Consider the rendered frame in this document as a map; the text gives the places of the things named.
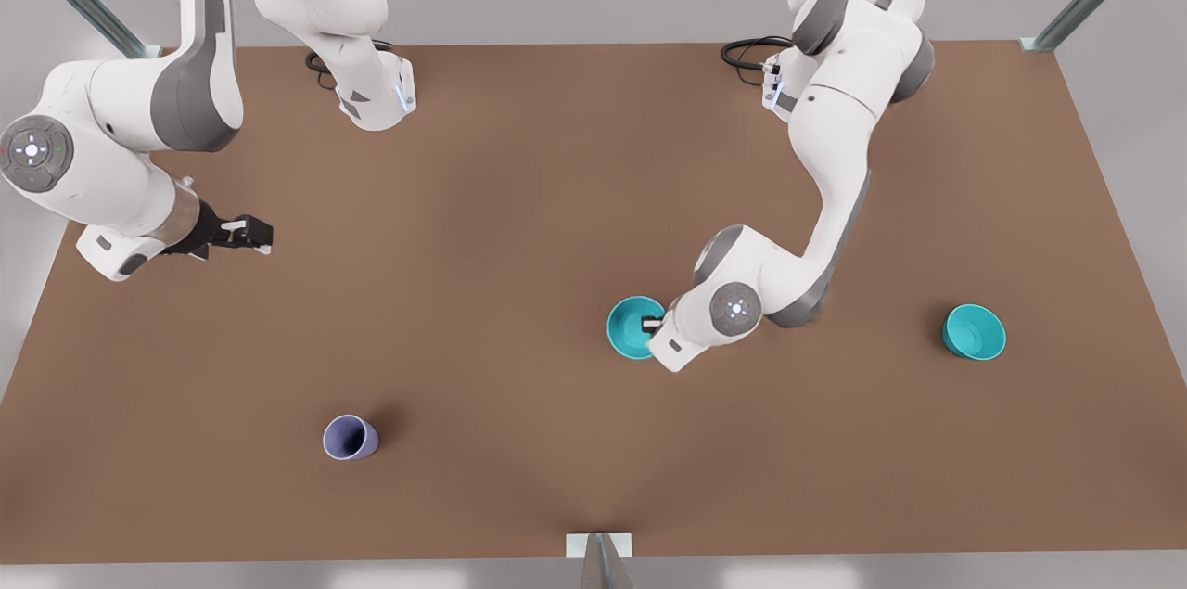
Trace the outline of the teal bowl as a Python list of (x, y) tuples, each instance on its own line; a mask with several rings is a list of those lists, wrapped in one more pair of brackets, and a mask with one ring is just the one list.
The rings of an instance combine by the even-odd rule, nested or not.
[(649, 297), (631, 296), (618, 300), (607, 316), (607, 338), (618, 355), (647, 360), (652, 357), (647, 346), (652, 334), (645, 331), (645, 318), (662, 318), (665, 312), (664, 305)]
[(957, 356), (975, 361), (998, 357), (1007, 346), (1007, 330), (994, 311), (961, 304), (948, 311), (941, 328), (945, 347)]

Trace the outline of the lavender cup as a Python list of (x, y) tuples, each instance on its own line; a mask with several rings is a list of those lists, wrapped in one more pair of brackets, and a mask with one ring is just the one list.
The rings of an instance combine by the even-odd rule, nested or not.
[(336, 461), (358, 461), (370, 456), (380, 445), (377, 429), (356, 414), (336, 416), (326, 424), (322, 446)]

